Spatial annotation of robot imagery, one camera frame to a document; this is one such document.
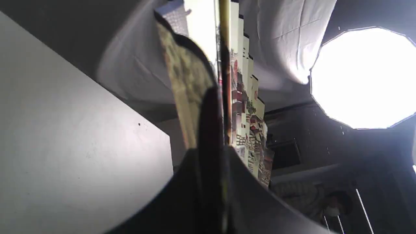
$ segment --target softbox light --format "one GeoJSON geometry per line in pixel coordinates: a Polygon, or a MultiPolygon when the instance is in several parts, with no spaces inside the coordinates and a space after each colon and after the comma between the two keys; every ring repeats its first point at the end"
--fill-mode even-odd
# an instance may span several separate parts
{"type": "Polygon", "coordinates": [[[327,116],[352,128],[391,127],[416,111],[416,47],[381,27],[343,32],[321,47],[311,94],[327,116]]]}

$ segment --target face mask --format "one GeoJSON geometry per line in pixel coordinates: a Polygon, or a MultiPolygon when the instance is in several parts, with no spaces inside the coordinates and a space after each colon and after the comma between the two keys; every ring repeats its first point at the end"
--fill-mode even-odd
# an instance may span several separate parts
{"type": "Polygon", "coordinates": [[[339,209],[338,207],[327,207],[324,213],[330,217],[337,217],[339,215],[339,209]]]}

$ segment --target person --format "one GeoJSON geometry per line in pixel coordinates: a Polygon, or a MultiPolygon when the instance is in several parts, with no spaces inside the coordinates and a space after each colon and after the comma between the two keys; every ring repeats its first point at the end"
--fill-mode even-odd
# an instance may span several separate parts
{"type": "Polygon", "coordinates": [[[351,213],[353,202],[345,191],[325,195],[320,186],[308,182],[286,182],[271,187],[280,199],[310,219],[323,223],[323,216],[351,213]]]}

